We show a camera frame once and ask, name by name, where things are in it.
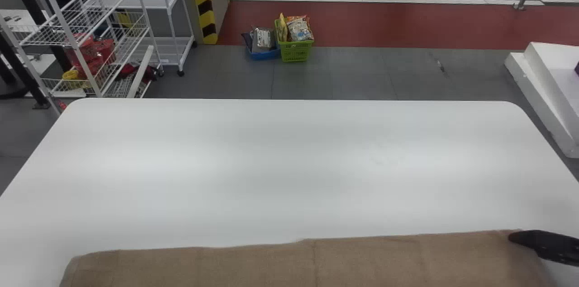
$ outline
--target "green basket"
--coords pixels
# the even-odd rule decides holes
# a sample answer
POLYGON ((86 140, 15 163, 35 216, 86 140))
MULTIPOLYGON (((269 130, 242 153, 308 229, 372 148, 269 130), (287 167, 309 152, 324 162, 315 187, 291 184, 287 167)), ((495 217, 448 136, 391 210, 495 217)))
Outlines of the green basket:
POLYGON ((281 60, 283 62, 300 62, 306 61, 310 56, 310 49, 314 41, 303 42, 280 42, 277 37, 277 28, 280 25, 280 20, 275 20, 275 38, 277 38, 277 46, 281 49, 281 60))

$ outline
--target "blue basket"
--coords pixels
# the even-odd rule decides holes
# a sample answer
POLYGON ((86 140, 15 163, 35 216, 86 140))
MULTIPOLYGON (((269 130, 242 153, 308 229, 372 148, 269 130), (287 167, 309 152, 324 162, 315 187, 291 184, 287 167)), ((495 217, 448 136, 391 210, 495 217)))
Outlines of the blue basket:
POLYGON ((250 54, 253 60, 271 60, 277 59, 281 56, 281 50, 279 46, 277 46, 275 50, 271 50, 268 52, 252 53, 252 44, 253 44, 252 37, 250 36, 249 33, 243 33, 242 37, 243 40, 246 42, 247 52, 250 54))

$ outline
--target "brown towel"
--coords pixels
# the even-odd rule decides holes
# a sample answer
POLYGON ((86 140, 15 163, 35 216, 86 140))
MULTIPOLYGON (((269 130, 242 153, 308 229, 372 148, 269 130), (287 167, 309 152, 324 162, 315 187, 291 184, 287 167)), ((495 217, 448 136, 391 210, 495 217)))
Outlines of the brown towel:
POLYGON ((115 250, 73 258, 61 287, 552 287, 513 231, 115 250))

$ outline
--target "red floor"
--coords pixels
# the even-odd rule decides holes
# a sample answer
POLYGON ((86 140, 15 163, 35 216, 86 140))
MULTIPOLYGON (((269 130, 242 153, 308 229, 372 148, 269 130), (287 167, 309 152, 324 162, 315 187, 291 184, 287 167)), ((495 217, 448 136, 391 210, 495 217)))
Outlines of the red floor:
POLYGON ((579 45, 579 7, 231 1, 218 44, 241 45, 252 25, 308 14, 316 46, 523 50, 531 41, 579 45))

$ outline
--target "gray floor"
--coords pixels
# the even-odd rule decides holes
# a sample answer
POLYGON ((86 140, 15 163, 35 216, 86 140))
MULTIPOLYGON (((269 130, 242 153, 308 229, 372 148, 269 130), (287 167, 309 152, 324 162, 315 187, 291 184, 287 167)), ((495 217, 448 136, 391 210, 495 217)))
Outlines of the gray floor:
MULTIPOLYGON (((579 178, 579 160, 554 143, 503 66, 509 51, 409 48, 313 48, 306 63, 253 61, 240 46, 192 50, 147 98, 507 100, 531 118, 579 178)), ((0 100, 0 192, 48 132, 56 116, 33 100, 0 100)))

